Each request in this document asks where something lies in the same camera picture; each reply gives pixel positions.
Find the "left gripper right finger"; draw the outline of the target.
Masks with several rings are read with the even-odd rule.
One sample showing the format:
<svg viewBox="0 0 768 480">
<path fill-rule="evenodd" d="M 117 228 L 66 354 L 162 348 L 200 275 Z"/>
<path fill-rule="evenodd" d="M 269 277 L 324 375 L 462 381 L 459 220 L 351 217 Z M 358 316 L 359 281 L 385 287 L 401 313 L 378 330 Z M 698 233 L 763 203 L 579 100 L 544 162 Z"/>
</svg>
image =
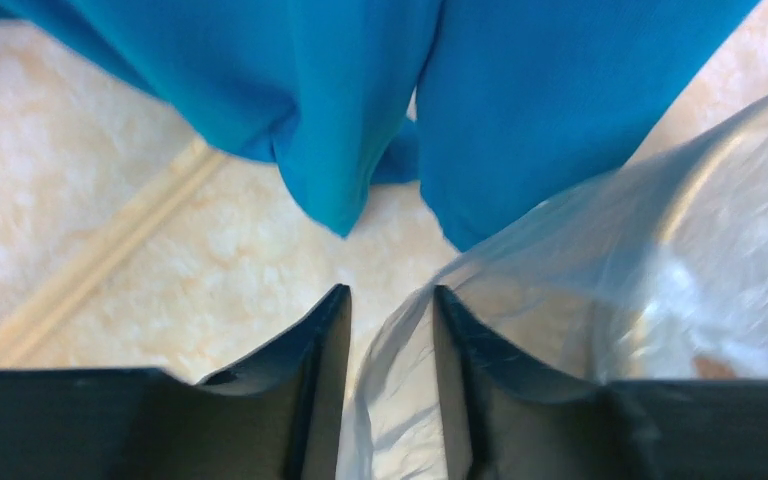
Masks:
<svg viewBox="0 0 768 480">
<path fill-rule="evenodd" d="M 597 385 L 556 370 L 433 291 L 452 479 L 768 479 L 768 380 Z"/>
</svg>

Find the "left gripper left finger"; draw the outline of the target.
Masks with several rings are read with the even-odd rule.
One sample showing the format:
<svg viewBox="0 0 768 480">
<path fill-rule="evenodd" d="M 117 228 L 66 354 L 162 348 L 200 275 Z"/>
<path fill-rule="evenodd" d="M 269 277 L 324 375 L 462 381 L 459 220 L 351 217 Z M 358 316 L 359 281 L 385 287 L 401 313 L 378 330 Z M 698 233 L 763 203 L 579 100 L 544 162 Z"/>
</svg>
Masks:
<svg viewBox="0 0 768 480">
<path fill-rule="evenodd" d="M 0 479 L 332 479 L 351 293 L 197 384 L 159 368 L 0 370 Z"/>
</svg>

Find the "light blue plastic trash bag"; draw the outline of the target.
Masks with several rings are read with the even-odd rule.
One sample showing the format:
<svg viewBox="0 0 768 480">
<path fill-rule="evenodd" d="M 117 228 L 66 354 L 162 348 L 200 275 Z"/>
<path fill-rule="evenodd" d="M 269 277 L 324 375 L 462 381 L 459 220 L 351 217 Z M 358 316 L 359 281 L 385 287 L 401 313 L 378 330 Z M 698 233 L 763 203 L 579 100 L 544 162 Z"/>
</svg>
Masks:
<svg viewBox="0 0 768 480">
<path fill-rule="evenodd" d="M 438 286 L 520 350 L 597 385 L 768 380 L 768 96 L 552 197 L 409 297 L 361 367 L 338 478 L 452 479 Z"/>
</svg>

